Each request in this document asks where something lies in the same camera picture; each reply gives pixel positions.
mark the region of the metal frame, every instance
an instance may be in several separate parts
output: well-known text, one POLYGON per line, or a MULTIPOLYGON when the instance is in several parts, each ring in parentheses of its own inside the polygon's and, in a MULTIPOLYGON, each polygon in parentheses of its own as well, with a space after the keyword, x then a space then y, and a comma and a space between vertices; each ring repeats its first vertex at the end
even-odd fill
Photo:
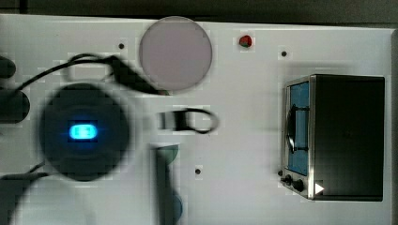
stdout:
POLYGON ((309 111, 309 120, 308 120, 308 174, 307 176, 301 175, 297 172, 292 172, 287 169, 288 164, 288 151, 289 148, 286 145, 286 141, 283 136, 283 176, 291 175, 293 180, 301 179, 304 184, 304 190, 298 192, 292 186, 287 186, 283 183, 283 186, 289 188, 296 192, 297 194, 301 195, 304 198, 309 200, 314 199, 314 132, 315 132, 315 88, 316 88, 316 75, 311 75, 308 77, 296 79, 291 82, 287 82, 284 86, 285 89, 285 97, 284 99, 284 132, 286 131, 286 120, 287 114, 289 112, 289 105, 290 105, 290 86, 299 83, 310 83, 310 111, 309 111))

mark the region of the black round device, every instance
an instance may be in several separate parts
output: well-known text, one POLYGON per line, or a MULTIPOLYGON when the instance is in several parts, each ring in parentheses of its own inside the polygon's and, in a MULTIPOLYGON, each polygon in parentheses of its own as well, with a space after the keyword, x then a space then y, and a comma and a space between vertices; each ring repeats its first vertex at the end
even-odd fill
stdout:
POLYGON ((42 154, 65 176, 92 181, 109 173, 127 151, 129 122, 109 95, 89 83, 58 90, 38 123, 42 154))

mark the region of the black ring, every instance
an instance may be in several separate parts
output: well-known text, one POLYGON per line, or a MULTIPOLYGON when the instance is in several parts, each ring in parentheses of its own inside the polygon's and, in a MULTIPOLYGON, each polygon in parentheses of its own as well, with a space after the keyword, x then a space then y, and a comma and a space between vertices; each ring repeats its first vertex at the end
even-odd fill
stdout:
POLYGON ((197 133, 200 133, 200 134, 207 134, 207 133, 213 131, 214 129, 216 129, 217 126, 219 125, 219 118, 218 118, 213 112, 209 112, 209 111, 201 110, 201 109, 191 109, 191 108, 185 109, 183 112, 184 112, 185 114, 187 114, 187 113, 204 113, 204 114, 207 114, 208 117, 210 117, 210 119, 211 119, 211 121, 212 121, 212 126, 210 127, 210 129, 207 129, 207 130, 199 130, 199 129, 196 129, 196 128, 194 128, 194 127, 191 127, 190 125, 187 125, 187 127, 188 127, 190 130, 193 130, 193 131, 195 131, 195 132, 197 132, 197 133))

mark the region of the black device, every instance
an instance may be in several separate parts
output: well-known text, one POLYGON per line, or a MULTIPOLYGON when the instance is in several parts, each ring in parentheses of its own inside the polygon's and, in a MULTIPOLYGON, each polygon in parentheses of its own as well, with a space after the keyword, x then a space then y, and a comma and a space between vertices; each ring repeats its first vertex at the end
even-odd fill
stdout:
POLYGON ((29 98, 22 91, 0 89, 0 124, 16 124, 29 114, 29 98))
POLYGON ((14 62, 0 56, 0 78, 10 78, 15 74, 16 70, 14 62))
POLYGON ((284 100, 283 185, 310 200, 382 201, 384 78, 314 74, 284 100))

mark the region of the small screen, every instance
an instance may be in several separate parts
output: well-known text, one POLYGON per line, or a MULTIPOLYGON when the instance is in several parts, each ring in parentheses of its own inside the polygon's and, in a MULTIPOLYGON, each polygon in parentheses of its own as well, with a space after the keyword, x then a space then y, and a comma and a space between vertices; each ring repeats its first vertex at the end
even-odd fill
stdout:
POLYGON ((97 128, 90 124, 73 125, 69 129, 69 136, 74 140, 91 140, 97 133, 97 128))

